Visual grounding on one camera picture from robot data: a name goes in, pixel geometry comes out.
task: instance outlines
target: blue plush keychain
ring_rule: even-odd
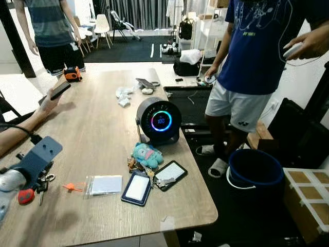
[[[132,157],[144,166],[152,169],[157,168],[158,164],[163,162],[162,154],[159,150],[145,143],[137,143]]]

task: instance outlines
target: black shorts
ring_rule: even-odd
[[[82,54],[75,42],[56,47],[38,46],[38,50],[43,66],[53,76],[61,75],[65,66],[77,66],[81,72],[85,71]]]

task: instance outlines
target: phone in hand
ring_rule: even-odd
[[[61,96],[61,94],[63,92],[65,92],[66,90],[68,90],[71,87],[71,84],[67,83],[67,82],[63,82],[61,85],[59,85],[58,87],[56,87],[53,90],[52,96],[50,98],[50,100],[54,100],[57,99],[58,97]],[[39,100],[39,105],[42,104],[42,102],[45,100],[47,96],[43,97],[41,100]]]

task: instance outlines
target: hand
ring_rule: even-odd
[[[28,43],[28,45],[29,45],[29,48],[30,48],[31,52],[32,52],[34,55],[37,55],[37,56],[38,56],[38,53],[37,53],[37,52],[39,52],[39,51],[38,51],[38,48],[37,48],[35,42],[34,42],[33,40],[30,40],[30,41],[28,41],[27,43]]]
[[[74,36],[75,36],[76,41],[78,42],[78,46],[80,46],[81,45],[81,37],[80,37],[78,29],[74,30]]]
[[[291,54],[287,60],[322,56],[329,50],[329,24],[292,39],[284,48],[290,48],[300,42],[303,42],[303,45]]]
[[[205,78],[208,77],[210,78],[212,75],[216,74],[218,70],[218,67],[216,67],[215,65],[212,65],[207,72],[205,73]]]
[[[57,106],[61,96],[58,97],[57,99],[51,100],[50,98],[52,94],[53,94],[53,89],[50,89],[47,93],[47,97],[42,102],[41,106],[34,112],[36,116],[44,119],[50,114],[52,109],[54,109]]]

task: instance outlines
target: striped shirt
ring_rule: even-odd
[[[62,0],[24,0],[30,12],[37,46],[55,47],[74,41],[72,27],[60,1]]]

